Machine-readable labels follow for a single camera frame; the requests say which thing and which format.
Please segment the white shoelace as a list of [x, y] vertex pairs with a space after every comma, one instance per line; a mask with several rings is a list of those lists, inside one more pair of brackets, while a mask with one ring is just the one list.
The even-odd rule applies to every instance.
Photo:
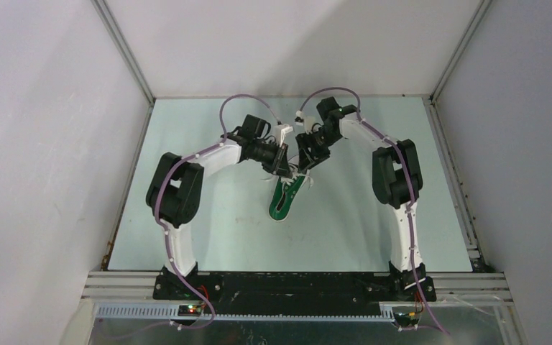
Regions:
[[311, 188], [314, 184], [314, 179], [311, 176], [310, 170], [301, 170], [296, 164], [290, 163], [289, 167], [291, 168], [292, 175], [290, 177], [281, 177], [276, 175], [271, 175], [268, 178], [263, 178], [263, 182], [276, 182], [281, 185], [293, 185], [297, 182], [300, 182], [301, 186], [308, 184], [308, 187]]

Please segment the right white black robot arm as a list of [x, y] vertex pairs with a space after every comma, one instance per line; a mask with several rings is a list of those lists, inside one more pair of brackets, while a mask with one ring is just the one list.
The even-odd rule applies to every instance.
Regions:
[[372, 190], [394, 214], [390, 240], [389, 289], [398, 300], [425, 302], [430, 284], [417, 243], [417, 202], [423, 176], [413, 141], [397, 140], [372, 126], [358, 105], [340, 106], [333, 97], [317, 105], [320, 120], [295, 113], [304, 131], [296, 136], [298, 167], [309, 170], [327, 160], [340, 139], [352, 139], [372, 153]]

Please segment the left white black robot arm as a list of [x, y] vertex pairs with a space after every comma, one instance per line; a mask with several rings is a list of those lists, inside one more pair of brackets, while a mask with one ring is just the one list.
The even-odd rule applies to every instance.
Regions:
[[272, 127], [263, 119], [247, 115], [241, 126], [222, 134], [210, 147], [186, 157], [171, 152], [161, 156], [147, 191], [146, 203], [163, 228], [165, 266], [176, 274], [170, 289], [179, 298], [190, 299], [198, 290], [198, 279], [190, 275], [197, 265], [190, 223], [201, 203], [204, 179], [245, 160], [260, 163], [262, 169], [273, 176], [292, 177], [285, 143], [286, 136], [292, 132], [289, 124]]

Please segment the green canvas sneaker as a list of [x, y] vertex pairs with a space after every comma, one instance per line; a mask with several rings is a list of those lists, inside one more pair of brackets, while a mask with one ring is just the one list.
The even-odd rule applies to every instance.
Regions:
[[273, 221], [281, 222], [288, 217], [293, 202], [301, 188], [300, 182], [290, 186], [275, 183], [272, 199], [268, 206], [268, 215]]

